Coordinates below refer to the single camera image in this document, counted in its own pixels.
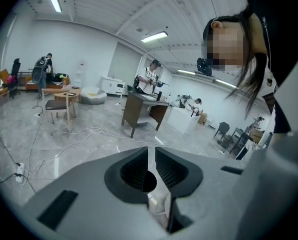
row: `corrugated metal ceiling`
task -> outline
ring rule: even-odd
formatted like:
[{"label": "corrugated metal ceiling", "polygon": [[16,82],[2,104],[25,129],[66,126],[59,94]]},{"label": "corrugated metal ceiling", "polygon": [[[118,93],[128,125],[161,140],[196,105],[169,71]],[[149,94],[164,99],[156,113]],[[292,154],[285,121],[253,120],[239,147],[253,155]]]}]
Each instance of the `corrugated metal ceiling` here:
[{"label": "corrugated metal ceiling", "polygon": [[[240,12],[246,0],[27,0],[36,19],[81,23],[88,20],[148,51],[165,65],[193,69],[201,56],[202,33],[209,19]],[[148,43],[141,39],[166,31],[168,37]]]}]

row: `black jacket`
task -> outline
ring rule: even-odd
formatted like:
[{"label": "black jacket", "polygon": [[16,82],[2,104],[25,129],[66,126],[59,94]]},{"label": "black jacket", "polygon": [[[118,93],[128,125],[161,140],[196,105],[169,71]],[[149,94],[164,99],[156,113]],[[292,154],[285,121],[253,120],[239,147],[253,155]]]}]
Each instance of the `black jacket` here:
[{"label": "black jacket", "polygon": [[[298,0],[248,0],[260,19],[270,68],[278,86],[298,61]],[[290,126],[276,102],[274,133],[287,133]]]}]

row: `ear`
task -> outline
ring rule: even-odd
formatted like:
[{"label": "ear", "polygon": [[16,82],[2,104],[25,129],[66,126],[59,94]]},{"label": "ear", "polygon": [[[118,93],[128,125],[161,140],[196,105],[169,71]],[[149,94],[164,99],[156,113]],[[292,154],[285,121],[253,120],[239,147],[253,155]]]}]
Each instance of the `ear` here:
[{"label": "ear", "polygon": [[223,27],[222,22],[216,20],[211,23],[211,28],[215,30],[215,29],[220,29],[220,28],[223,29],[224,27]]}]

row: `floor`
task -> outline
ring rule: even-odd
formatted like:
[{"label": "floor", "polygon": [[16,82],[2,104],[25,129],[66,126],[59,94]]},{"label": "floor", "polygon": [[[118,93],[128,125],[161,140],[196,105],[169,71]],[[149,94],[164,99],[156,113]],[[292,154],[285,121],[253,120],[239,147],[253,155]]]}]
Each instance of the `floor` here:
[{"label": "floor", "polygon": [[[121,126],[122,109],[125,102],[126,97],[120,99],[117,96],[110,96],[101,105],[77,104],[77,118],[72,120],[72,132],[77,133],[89,127],[103,127],[112,135],[124,137],[116,138],[105,134],[95,134],[86,138],[92,133],[98,133],[99,130],[89,129],[79,134],[63,134],[54,131],[50,124],[43,123],[37,132],[42,120],[42,118],[34,116],[41,111],[41,108],[32,109],[37,103],[37,93],[21,92],[20,95],[10,99],[0,107],[0,136],[15,162],[25,163],[26,169],[28,169],[28,156],[32,147],[29,169],[32,173],[37,170],[41,160],[53,158],[67,145],[76,143],[67,147],[58,158],[45,161],[35,175],[29,176],[29,181],[35,191],[42,189],[66,171],[83,162],[148,146],[149,170],[158,179],[158,185],[151,193],[158,202],[157,207],[160,207],[160,210],[156,212],[163,211],[161,202],[168,193],[155,170],[154,148],[160,146],[159,143],[172,145],[174,149],[200,156],[232,159],[228,153],[219,151],[219,148],[214,144],[214,130],[197,124],[196,128],[189,134],[181,134],[168,125],[167,117],[171,107],[169,107],[170,109],[167,111],[158,131],[155,131],[156,123],[149,122],[136,129],[133,140],[125,139],[129,138],[131,133],[131,127],[127,122]],[[54,119],[54,127],[67,132],[65,117],[59,115],[58,119]],[[0,181],[15,172],[16,165],[12,163],[0,141]],[[34,195],[28,183],[20,186],[14,177],[0,184],[0,189],[7,199],[21,206]]]}]

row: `neck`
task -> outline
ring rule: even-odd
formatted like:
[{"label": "neck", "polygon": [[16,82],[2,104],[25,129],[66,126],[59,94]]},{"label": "neck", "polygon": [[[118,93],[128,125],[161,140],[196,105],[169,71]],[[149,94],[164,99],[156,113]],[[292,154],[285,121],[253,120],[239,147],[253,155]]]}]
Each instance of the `neck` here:
[{"label": "neck", "polygon": [[260,19],[252,14],[249,18],[249,23],[252,32],[252,49],[254,53],[268,54],[267,47],[264,42],[263,29]]}]

